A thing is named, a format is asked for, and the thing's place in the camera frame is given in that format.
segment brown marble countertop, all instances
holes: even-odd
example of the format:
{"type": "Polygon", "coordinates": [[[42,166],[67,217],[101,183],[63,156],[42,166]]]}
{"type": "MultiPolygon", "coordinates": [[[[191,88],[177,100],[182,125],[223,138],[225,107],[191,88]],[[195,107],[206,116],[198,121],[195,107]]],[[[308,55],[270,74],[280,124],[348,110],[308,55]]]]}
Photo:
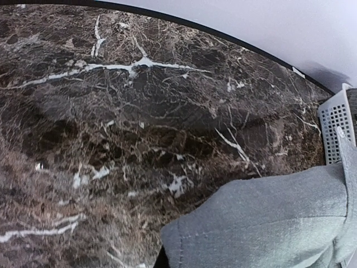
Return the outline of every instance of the brown marble countertop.
{"type": "Polygon", "coordinates": [[[0,8],[0,266],[150,267],[230,180],[324,164],[329,95],[155,18],[0,8]]]}

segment white plastic basket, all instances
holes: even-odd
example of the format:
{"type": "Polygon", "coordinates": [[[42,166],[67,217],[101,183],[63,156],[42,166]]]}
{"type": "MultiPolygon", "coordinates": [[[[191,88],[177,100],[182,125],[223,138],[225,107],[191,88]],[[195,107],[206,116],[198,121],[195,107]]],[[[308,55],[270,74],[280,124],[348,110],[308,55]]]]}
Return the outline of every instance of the white plastic basket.
{"type": "Polygon", "coordinates": [[[340,158],[335,128],[340,126],[350,141],[356,145],[353,120],[350,112],[346,90],[339,91],[325,103],[320,105],[319,118],[324,140],[326,164],[330,165],[340,158]]]}

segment black border strip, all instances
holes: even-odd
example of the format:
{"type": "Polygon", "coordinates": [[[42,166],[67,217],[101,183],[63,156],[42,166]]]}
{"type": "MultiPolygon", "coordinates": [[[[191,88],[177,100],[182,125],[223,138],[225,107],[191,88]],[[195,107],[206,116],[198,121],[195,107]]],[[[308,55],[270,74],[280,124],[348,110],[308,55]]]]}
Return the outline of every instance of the black border strip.
{"type": "MultiPolygon", "coordinates": [[[[249,49],[253,52],[256,52],[270,60],[273,60],[276,63],[279,63],[280,65],[286,67],[289,70],[293,70],[292,65],[273,56],[270,53],[265,52],[264,50],[257,48],[256,46],[246,43],[240,39],[237,39],[235,37],[232,37],[230,35],[227,35],[223,32],[217,31],[215,29],[203,26],[196,22],[188,21],[183,18],[175,17],[172,15],[164,14],[164,13],[149,10],[149,9],[144,9],[141,7],[133,7],[133,6],[128,6],[126,4],[117,4],[117,3],[109,3],[109,2],[94,1],[94,0],[0,0],[0,6],[14,5],[14,4],[68,4],[68,5],[73,5],[73,6],[87,6],[87,7],[96,7],[96,8],[115,9],[115,10],[119,10],[119,11],[159,18],[159,19],[162,19],[165,21],[171,21],[171,22],[174,22],[174,23],[177,23],[180,25],[190,27],[190,28],[195,28],[199,31],[206,32],[206,33],[214,35],[216,37],[225,39],[225,40],[230,41],[234,44],[245,47],[246,49],[249,49]]],[[[305,75],[306,80],[314,83],[316,86],[320,87],[321,89],[323,89],[324,91],[326,91],[332,95],[335,94],[329,88],[325,87],[324,85],[322,85],[320,82],[318,82],[314,78],[312,78],[306,74],[304,74],[304,75],[305,75]]]]}

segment gray garment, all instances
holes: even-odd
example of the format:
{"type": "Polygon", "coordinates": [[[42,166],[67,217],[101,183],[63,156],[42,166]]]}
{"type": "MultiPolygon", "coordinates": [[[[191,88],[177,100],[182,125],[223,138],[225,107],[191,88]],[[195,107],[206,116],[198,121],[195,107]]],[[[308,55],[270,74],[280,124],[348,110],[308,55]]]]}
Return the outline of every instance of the gray garment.
{"type": "Polygon", "coordinates": [[[342,162],[231,181],[164,226],[171,268],[344,267],[357,248],[357,149],[336,131],[342,162]]]}

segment dark marble slab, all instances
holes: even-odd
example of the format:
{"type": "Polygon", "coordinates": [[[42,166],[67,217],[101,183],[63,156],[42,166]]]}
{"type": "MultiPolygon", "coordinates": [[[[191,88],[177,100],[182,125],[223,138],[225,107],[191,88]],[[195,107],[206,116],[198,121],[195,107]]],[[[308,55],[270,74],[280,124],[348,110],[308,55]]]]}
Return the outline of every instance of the dark marble slab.
{"type": "Polygon", "coordinates": [[[219,186],[324,164],[329,95],[205,33],[8,6],[0,51],[4,267],[149,267],[160,228],[219,186]]]}

